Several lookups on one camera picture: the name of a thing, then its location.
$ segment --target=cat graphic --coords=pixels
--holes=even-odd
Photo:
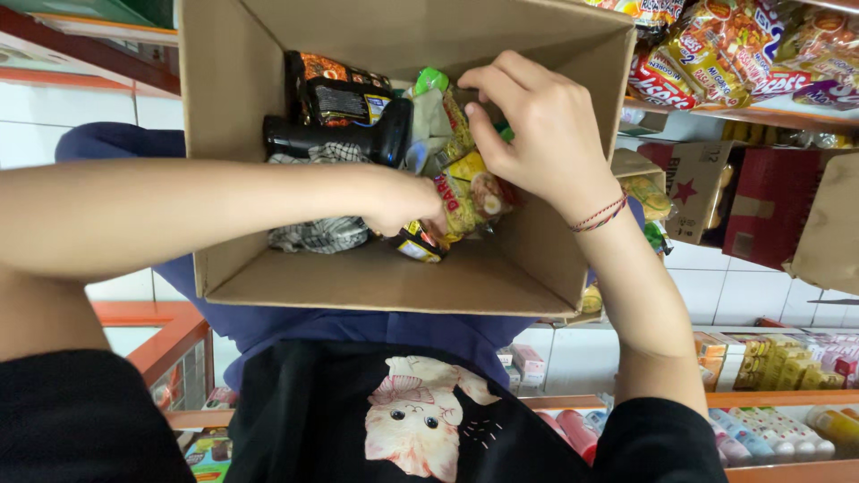
[[[389,358],[388,376],[367,400],[364,419],[368,460],[389,460],[406,474],[456,481],[460,456],[458,425],[462,406],[454,387],[481,406],[501,398],[489,394],[486,380],[458,365],[433,358]]]

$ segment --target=plaid fabric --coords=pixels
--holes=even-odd
[[[276,154],[269,158],[275,164],[315,164],[335,162],[369,162],[355,144],[325,143],[308,152],[309,159]],[[322,218],[311,222],[282,226],[269,231],[269,246],[284,252],[301,250],[317,254],[335,254],[357,247],[369,239],[369,229],[361,217]]]

